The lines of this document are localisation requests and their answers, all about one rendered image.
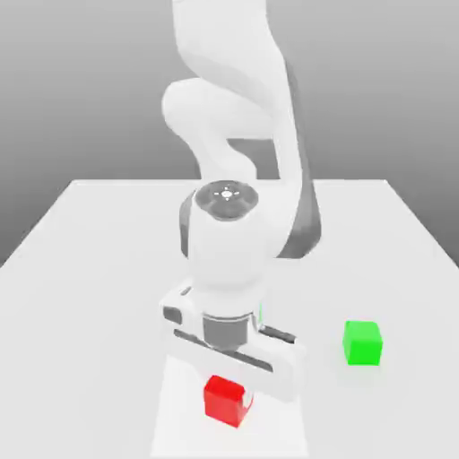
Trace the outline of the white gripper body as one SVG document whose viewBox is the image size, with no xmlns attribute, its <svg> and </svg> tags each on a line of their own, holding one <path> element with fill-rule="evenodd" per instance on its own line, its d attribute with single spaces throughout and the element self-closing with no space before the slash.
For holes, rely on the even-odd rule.
<svg viewBox="0 0 459 459">
<path fill-rule="evenodd" d="M 235 351 L 219 351 L 176 325 L 165 327 L 168 353 L 191 364 L 204 377 L 234 381 L 252 392 L 292 402 L 302 390 L 306 348 L 297 339 L 282 339 L 248 328 L 248 342 Z"/>
</svg>

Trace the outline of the small red cube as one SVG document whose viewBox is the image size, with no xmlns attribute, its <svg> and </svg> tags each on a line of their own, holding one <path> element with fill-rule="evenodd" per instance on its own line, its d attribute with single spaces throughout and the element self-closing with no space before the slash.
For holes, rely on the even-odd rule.
<svg viewBox="0 0 459 459">
<path fill-rule="evenodd" d="M 204 411 L 208 417 L 238 428 L 254 401 L 244 386 L 212 375 L 204 387 Z"/>
</svg>

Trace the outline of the small green cube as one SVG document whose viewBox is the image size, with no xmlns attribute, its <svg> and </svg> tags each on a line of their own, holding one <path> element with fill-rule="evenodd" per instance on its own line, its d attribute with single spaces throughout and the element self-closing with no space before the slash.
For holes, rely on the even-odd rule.
<svg viewBox="0 0 459 459">
<path fill-rule="evenodd" d="M 373 321 L 346 321 L 342 346 L 349 365 L 378 366 L 383 350 L 378 324 Z"/>
</svg>

